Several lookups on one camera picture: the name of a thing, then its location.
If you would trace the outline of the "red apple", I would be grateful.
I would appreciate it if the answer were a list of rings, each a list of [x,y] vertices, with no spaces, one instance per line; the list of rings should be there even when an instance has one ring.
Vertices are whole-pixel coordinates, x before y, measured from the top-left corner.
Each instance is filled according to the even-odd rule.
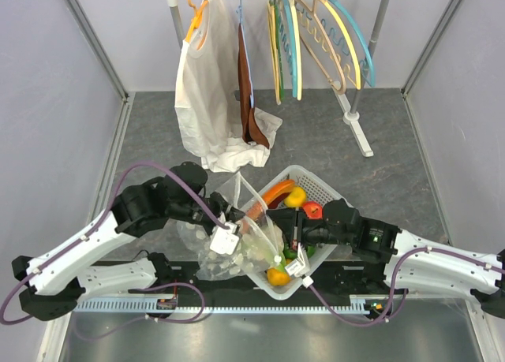
[[[319,220],[323,217],[323,207],[314,201],[305,202],[302,206],[303,211],[309,219]]]

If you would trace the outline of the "clear dotted zip top bag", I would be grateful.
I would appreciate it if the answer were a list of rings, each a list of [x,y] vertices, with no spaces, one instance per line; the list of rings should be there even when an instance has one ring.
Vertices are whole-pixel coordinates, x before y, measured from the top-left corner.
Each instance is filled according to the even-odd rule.
[[[236,173],[217,190],[233,207],[246,212],[254,203],[267,204],[260,194],[240,174]],[[254,222],[244,231],[241,220],[240,241],[231,256],[219,255],[210,250],[211,234],[203,226],[178,221],[178,235],[185,247],[196,253],[199,270],[196,276],[205,281],[222,281],[253,272],[267,271],[286,258],[283,255],[282,231],[267,216],[267,225],[259,227]]]

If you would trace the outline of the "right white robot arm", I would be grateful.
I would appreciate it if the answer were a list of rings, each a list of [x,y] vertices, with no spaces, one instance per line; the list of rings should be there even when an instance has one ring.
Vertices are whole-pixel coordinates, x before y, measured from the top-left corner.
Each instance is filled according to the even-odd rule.
[[[466,251],[430,241],[398,226],[366,218],[344,199],[332,200],[318,219],[302,209],[269,209],[267,216],[288,241],[301,246],[346,245],[373,265],[361,274],[373,294],[387,287],[473,298],[481,310],[504,317],[504,254]]]

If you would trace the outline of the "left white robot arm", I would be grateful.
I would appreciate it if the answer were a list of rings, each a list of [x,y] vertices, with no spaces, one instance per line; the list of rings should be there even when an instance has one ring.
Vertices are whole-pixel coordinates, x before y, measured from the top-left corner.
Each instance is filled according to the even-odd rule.
[[[1,309],[18,296],[26,319],[51,321],[72,312],[79,303],[113,293],[166,293],[185,287],[161,252],[130,263],[100,265],[109,252],[161,230],[170,220],[201,226],[204,236],[223,230],[238,233],[245,217],[220,193],[206,193],[208,174],[194,162],[162,171],[141,184],[117,187],[110,202],[81,231],[38,257],[18,256],[12,262],[17,286]]]

